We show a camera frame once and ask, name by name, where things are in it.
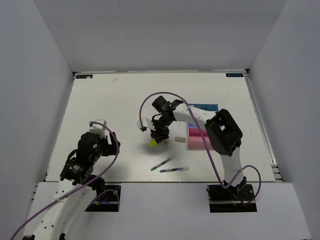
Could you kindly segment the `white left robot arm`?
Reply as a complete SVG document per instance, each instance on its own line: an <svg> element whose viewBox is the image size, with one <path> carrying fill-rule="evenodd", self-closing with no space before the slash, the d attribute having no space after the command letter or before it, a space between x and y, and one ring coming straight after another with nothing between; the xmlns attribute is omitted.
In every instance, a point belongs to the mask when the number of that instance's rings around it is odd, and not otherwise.
<svg viewBox="0 0 320 240"><path fill-rule="evenodd" d="M100 201L118 202L120 194L113 186L108 186L100 175L93 174L94 164L100 157L117 157L120 142L116 134L109 136L86 132L78 141L65 161L60 174L53 202L39 210L26 222L44 213L39 225L25 240L66 240L81 214Z"/></svg>

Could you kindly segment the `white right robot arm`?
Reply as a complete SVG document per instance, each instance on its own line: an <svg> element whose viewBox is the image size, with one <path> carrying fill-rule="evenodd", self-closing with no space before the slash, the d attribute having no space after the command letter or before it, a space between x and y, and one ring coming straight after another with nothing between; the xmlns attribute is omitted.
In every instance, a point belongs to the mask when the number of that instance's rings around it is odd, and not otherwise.
<svg viewBox="0 0 320 240"><path fill-rule="evenodd" d="M243 133L231 114L226 109L209 111L192 105L186 105L182 100L173 102L157 97L152 106L160 114L159 119L147 119L152 144L158 144L169 138L169 126L173 122L183 122L199 127L200 136L207 133L209 143L222 160L224 170L223 185L226 195L236 200L244 193L247 179L241 172L240 146Z"/></svg>

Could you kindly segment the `green gel pen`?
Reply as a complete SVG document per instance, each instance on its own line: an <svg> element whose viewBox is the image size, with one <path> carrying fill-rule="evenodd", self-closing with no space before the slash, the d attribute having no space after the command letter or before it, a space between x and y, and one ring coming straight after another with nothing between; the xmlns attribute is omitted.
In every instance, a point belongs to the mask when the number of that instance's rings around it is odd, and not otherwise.
<svg viewBox="0 0 320 240"><path fill-rule="evenodd" d="M152 167L150 170L151 170L151 171L154 171L154 170L158 169L159 167L167 164L168 162L170 162L170 161L172 161L172 160L173 160L173 158L172 158L172 157L169 157L169 158L167 158L166 160L162 161L161 163L159 163L159 164L155 165L154 167Z"/></svg>

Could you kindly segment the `yellow cap highlighter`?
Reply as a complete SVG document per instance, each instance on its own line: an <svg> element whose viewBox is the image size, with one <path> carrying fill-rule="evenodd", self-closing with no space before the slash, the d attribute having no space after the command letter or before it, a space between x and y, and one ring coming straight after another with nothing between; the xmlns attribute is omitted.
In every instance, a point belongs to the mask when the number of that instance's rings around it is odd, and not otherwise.
<svg viewBox="0 0 320 240"><path fill-rule="evenodd" d="M157 143L156 140L152 140L152 141L150 141L150 143L149 143L149 145L150 145L151 147L155 147L157 144L158 144L158 143Z"/></svg>

